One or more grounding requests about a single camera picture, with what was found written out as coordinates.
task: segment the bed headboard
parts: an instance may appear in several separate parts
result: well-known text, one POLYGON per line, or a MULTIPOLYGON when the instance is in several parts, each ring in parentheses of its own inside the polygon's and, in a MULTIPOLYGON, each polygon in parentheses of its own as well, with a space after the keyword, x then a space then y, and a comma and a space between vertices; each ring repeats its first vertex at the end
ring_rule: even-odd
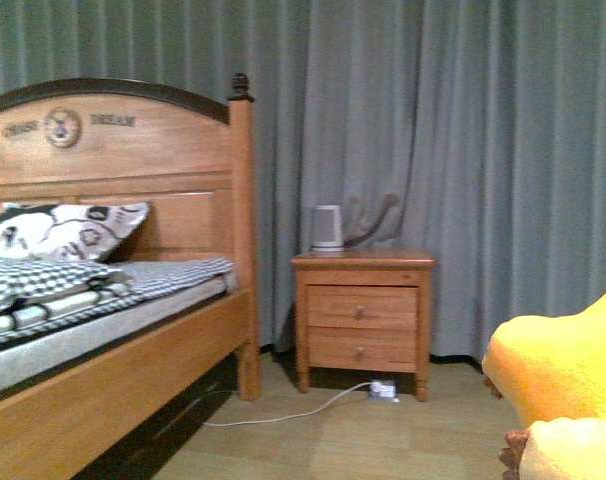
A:
POLYGON ((233 83, 229 107, 108 79, 0 96, 0 205, 147 201, 147 220, 110 260, 224 255, 253 285, 253 99, 245 75, 233 83))

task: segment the bed post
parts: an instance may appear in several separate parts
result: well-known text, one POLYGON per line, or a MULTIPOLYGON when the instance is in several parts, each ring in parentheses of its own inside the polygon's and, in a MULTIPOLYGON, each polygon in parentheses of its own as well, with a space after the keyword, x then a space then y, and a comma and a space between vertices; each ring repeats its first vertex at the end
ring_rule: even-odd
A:
POLYGON ((238 266, 241 283, 250 293, 248 342, 237 351, 239 396, 243 400, 256 400, 260 391, 260 364, 252 105, 254 99, 248 93, 248 86, 247 76, 242 73, 234 75, 233 93, 228 100, 231 141, 236 150, 232 168, 234 261, 238 266))

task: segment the wooden bed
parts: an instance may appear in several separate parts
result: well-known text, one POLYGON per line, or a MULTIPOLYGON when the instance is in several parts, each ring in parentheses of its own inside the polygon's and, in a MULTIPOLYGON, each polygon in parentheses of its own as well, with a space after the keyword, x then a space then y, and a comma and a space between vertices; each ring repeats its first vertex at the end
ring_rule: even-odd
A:
POLYGON ((0 479, 70 478, 232 352, 240 397, 259 395, 253 99, 244 75, 233 87, 229 106, 107 79, 0 96, 0 204, 147 201, 110 261, 225 256, 242 285, 0 400, 0 479))

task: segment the nightstand drawer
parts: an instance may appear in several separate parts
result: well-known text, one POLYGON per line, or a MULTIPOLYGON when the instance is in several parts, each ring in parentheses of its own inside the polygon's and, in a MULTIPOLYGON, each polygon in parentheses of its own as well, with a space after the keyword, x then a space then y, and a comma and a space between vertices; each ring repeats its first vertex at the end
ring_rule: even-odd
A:
POLYGON ((391 330, 310 327, 309 349, 316 367, 406 372, 416 364, 414 339, 391 330))
POLYGON ((307 292, 309 326, 416 330, 416 288, 311 285, 307 292))

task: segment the yellow cushion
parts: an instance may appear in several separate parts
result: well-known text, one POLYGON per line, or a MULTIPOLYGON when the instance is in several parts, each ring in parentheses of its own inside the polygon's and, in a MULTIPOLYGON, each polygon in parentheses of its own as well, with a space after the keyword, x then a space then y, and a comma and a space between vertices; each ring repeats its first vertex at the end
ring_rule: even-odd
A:
POLYGON ((576 315, 502 324, 483 371, 526 427, 559 417, 606 419, 606 294, 576 315))
POLYGON ((606 480, 606 420, 558 418, 529 432, 521 480, 606 480))

